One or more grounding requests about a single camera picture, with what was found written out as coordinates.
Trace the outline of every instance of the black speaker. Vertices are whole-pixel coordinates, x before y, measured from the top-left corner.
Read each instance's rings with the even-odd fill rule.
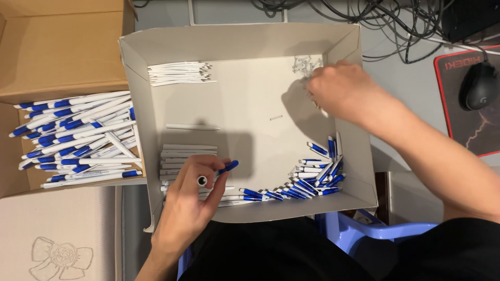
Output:
[[[444,0],[444,6],[452,0]],[[477,41],[500,34],[500,0],[455,0],[442,14],[448,41]],[[500,42],[496,37],[490,44]]]

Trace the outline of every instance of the black gaming mouse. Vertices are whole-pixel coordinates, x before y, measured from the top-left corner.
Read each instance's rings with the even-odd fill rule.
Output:
[[[499,94],[499,72],[484,61],[469,68],[460,86],[458,100],[466,111],[480,110],[490,105]]]

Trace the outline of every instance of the brown cardboard box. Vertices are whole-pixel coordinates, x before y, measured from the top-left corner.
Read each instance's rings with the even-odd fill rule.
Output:
[[[12,105],[127,90],[118,39],[134,16],[129,0],[0,0],[0,198],[40,191],[50,176],[18,170],[34,146],[8,137],[26,121]]]
[[[268,201],[218,208],[213,220],[249,223],[376,207],[368,132],[325,116],[293,72],[294,56],[362,64],[357,24],[266,23],[153,28],[120,39],[142,143],[152,232],[162,212],[163,144],[217,146],[217,156],[239,161],[227,185],[274,189],[289,180],[298,159],[316,159],[306,142],[327,147],[342,139],[343,191],[310,200]],[[148,66],[202,61],[216,83],[151,86]],[[216,125],[220,130],[172,130],[165,123]]]

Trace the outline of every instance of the mouse pad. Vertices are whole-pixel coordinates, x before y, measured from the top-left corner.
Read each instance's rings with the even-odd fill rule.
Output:
[[[485,49],[500,52],[500,45]],[[465,111],[459,104],[459,91],[471,65],[483,60],[484,54],[473,50],[434,59],[448,135],[479,157],[500,152],[500,96],[483,109]],[[500,70],[500,55],[489,54],[488,60]]]

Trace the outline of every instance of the desk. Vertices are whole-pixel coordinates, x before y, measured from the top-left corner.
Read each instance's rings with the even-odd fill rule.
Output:
[[[319,12],[333,15],[319,1],[312,1],[312,4]],[[332,5],[339,11],[347,13],[346,1],[332,1]],[[281,13],[278,12],[274,17],[269,17],[247,0],[194,0],[193,9],[197,24],[277,23],[281,21]],[[136,31],[189,25],[186,0],[153,0],[146,7],[138,8],[137,13],[139,21],[135,25]],[[411,24],[410,13],[403,11],[400,18],[407,25]],[[345,22],[343,20],[332,21],[319,15],[308,3],[302,3],[289,10],[288,21],[325,24]],[[382,30],[373,30],[373,26],[361,24],[363,25],[361,35],[364,55],[382,56],[396,50],[392,42],[395,40],[395,35],[388,26]],[[400,34],[405,34],[401,32],[399,26],[396,28]],[[397,41],[400,44],[403,42],[401,38]],[[436,46],[434,42],[421,41],[410,49],[409,58],[410,60],[420,58]],[[400,99],[425,122],[444,134],[448,134],[433,61],[437,56],[460,51],[463,50],[442,47],[431,57],[409,65],[404,64],[399,55],[393,55],[376,62],[365,62],[363,67],[377,83]],[[410,170],[402,157],[385,142],[372,136],[371,145],[373,166],[376,172]],[[488,155],[481,159],[490,166],[500,166],[500,154]]]

